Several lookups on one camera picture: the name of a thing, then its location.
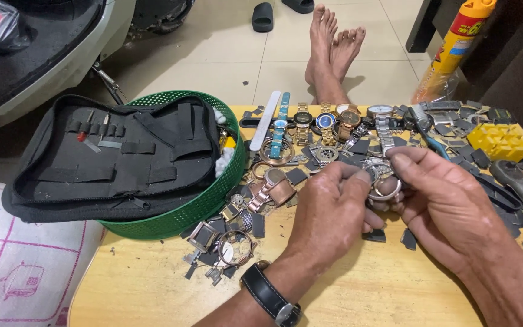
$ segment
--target teal watch strap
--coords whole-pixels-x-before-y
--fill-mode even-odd
[[[290,92],[284,92],[282,96],[282,104],[278,112],[278,120],[285,121],[288,118],[288,105],[290,104]],[[274,128],[274,138],[271,141],[270,159],[280,159],[280,152],[282,151],[282,138],[284,137],[285,128]]]

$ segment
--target yellow table surface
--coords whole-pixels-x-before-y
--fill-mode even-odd
[[[232,106],[238,119],[254,106]],[[366,106],[359,107],[364,114]],[[297,107],[289,107],[289,117]],[[317,115],[319,106],[310,106]],[[253,137],[254,129],[241,129]],[[161,241],[106,234],[78,286],[69,326],[189,326],[235,294],[239,277],[257,260],[274,260],[286,247],[296,207],[282,206],[265,217],[265,238],[255,257],[217,286],[200,266],[191,280],[181,260],[194,248],[180,237]],[[465,288],[429,255],[399,242],[405,224],[383,213],[386,243],[358,241],[300,301],[301,326],[481,326]],[[523,241],[522,234],[517,239]]]

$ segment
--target slide sandal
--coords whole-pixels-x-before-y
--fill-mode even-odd
[[[252,26],[259,33],[274,29],[274,12],[269,2],[262,2],[253,8]]]
[[[314,0],[282,0],[282,3],[298,13],[311,13],[314,10]]]

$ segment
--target green plastic basket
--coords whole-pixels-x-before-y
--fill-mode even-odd
[[[137,240],[157,240],[178,235],[193,223],[207,219],[216,212],[219,212],[225,204],[225,196],[227,193],[239,184],[245,166],[245,147],[243,146],[241,135],[239,135],[237,118],[235,118],[231,109],[221,100],[206,93],[177,90],[147,95],[146,97],[128,103],[128,105],[146,106],[165,104],[187,95],[197,95],[201,97],[225,115],[227,118],[227,126],[229,129],[234,130],[238,136],[233,158],[231,158],[223,174],[219,176],[207,190],[175,210],[134,222],[98,220],[99,223],[114,234]]]

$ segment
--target foot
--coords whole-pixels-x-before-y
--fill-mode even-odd
[[[344,30],[344,32],[338,33],[338,38],[333,40],[330,49],[330,64],[340,83],[346,76],[354,58],[359,55],[360,47],[366,35],[366,28],[361,26],[350,31]]]
[[[314,8],[312,23],[310,24],[310,49],[311,55],[306,66],[304,77],[306,82],[314,85],[312,72],[316,64],[330,64],[330,47],[334,40],[334,35],[338,30],[338,19],[336,14],[325,9],[323,4]]]

